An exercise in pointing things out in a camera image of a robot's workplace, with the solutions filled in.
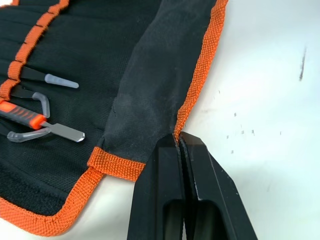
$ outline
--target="red and black handle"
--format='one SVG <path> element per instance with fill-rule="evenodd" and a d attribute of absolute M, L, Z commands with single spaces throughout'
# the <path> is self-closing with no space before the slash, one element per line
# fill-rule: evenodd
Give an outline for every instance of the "red and black handle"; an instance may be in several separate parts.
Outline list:
<path fill-rule="evenodd" d="M 39 130 L 42 127 L 42 124 L 46 122 L 46 118 L 42 114 L 30 111 L 7 101 L 0 103 L 0 117 L 4 117 L 35 130 Z"/>

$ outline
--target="orange binding trim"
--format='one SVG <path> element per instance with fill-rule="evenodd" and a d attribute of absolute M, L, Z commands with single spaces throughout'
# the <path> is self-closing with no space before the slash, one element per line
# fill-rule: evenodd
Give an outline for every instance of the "orange binding trim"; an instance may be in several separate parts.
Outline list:
<path fill-rule="evenodd" d="M 88 166 L 101 173 L 135 182 L 145 164 L 112 155 L 99 147 L 95 147 Z"/>
<path fill-rule="evenodd" d="M 19 0 L 14 0 L 12 5 L 18 5 Z M 17 52 L 14 61 L 11 62 L 8 69 L 8 77 L 0 86 L 0 103 L 10 100 L 10 92 L 13 87 L 20 83 L 20 73 L 23 66 L 27 63 L 28 57 L 35 48 L 39 38 L 46 31 L 51 21 L 59 15 L 60 11 L 69 5 L 69 0 L 60 0 L 58 4 L 50 6 L 48 11 L 37 21 L 36 25 L 26 36 L 24 43 Z"/>
<path fill-rule="evenodd" d="M 206 82 L 224 27 L 227 3 L 228 0 L 217 0 L 215 6 L 211 10 L 210 23 L 203 37 L 201 53 L 195 66 L 192 82 L 186 95 L 186 99 L 178 111 L 174 128 L 174 137 L 176 140 L 178 140 L 191 110 L 195 106 Z"/>
<path fill-rule="evenodd" d="M 53 216 L 43 216 L 18 207 L 0 197 L 0 217 L 32 234 L 57 236 L 76 221 L 103 174 L 92 167 L 79 178 L 61 210 Z"/>

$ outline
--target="scratch on surface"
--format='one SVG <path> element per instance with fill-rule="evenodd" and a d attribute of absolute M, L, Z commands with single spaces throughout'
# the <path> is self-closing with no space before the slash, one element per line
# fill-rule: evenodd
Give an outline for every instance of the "scratch on surface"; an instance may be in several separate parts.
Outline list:
<path fill-rule="evenodd" d="M 115 110 L 115 107 L 112 105 L 112 111 L 113 111 L 113 113 L 114 113 L 114 116 L 116 117 L 117 116 L 117 114 L 116 114 L 116 110 Z"/>
<path fill-rule="evenodd" d="M 211 112 L 211 111 L 212 111 L 212 109 L 209 109 L 209 108 L 208 108 L 208 109 L 202 109 L 202 110 L 201 110 L 201 112 L 204 113 L 204 114 L 207 114 L 207 113 L 209 113 L 209 112 Z"/>
<path fill-rule="evenodd" d="M 307 47 L 304 48 L 303 57 L 302 57 L 302 61 L 301 61 L 301 72 L 300 72 L 300 76 L 299 76 L 300 82 L 302 81 L 302 78 L 304 77 L 306 52 L 307 52 Z"/>
<path fill-rule="evenodd" d="M 267 193 L 270 191 L 271 184 L 272 184 L 272 181 L 270 181 L 270 183 L 269 183 L 269 185 L 268 185 L 268 187 L 267 187 L 267 189 L 266 189 L 266 192 L 267 192 Z"/>

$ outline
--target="black plastic jaw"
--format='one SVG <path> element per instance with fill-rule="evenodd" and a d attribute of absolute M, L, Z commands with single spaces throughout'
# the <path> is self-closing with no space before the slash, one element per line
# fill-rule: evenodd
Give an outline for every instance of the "black plastic jaw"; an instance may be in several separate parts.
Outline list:
<path fill-rule="evenodd" d="M 161 139 L 134 188 L 127 240 L 257 240 L 237 188 L 201 139 Z"/>

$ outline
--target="white table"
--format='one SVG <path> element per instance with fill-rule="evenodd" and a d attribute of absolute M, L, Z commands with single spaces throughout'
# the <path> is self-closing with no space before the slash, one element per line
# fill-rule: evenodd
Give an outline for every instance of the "white table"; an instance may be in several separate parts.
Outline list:
<path fill-rule="evenodd" d="M 230 0 L 186 123 L 234 180 L 259 240 L 320 239 L 319 13 L 319 0 Z M 52 239 L 125 240 L 133 189 L 105 177 L 74 227 Z M 2 219 L 0 235 L 47 239 Z"/>

